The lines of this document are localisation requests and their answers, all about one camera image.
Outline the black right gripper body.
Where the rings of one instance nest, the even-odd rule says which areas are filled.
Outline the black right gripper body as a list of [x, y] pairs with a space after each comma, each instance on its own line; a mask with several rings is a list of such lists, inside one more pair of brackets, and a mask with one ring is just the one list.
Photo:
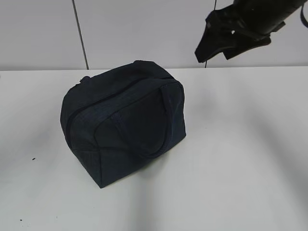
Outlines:
[[250, 37], [255, 40], [269, 37], [272, 32], [285, 26], [272, 8], [250, 4], [232, 4], [220, 10], [213, 10], [205, 20], [210, 28], [231, 30], [232, 34]]

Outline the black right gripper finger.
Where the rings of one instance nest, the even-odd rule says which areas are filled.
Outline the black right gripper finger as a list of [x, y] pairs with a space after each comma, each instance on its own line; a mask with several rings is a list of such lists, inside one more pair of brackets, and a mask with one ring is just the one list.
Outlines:
[[234, 48], [236, 42], [231, 30], [205, 27], [202, 38], [194, 52], [198, 63], [205, 63], [217, 54]]
[[223, 51], [223, 54], [227, 60], [234, 58], [248, 50], [267, 46], [271, 43], [270, 37], [266, 37], [260, 40], [255, 40], [250, 37], [239, 36], [235, 39], [235, 46]]

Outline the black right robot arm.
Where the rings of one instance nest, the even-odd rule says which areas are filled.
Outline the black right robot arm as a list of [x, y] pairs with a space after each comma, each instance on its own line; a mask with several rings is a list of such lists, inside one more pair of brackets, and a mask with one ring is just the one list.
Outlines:
[[205, 19], [205, 30], [194, 52], [199, 63], [219, 53], [227, 60], [251, 49], [267, 46], [270, 35], [285, 26], [285, 19], [305, 0], [235, 0]]

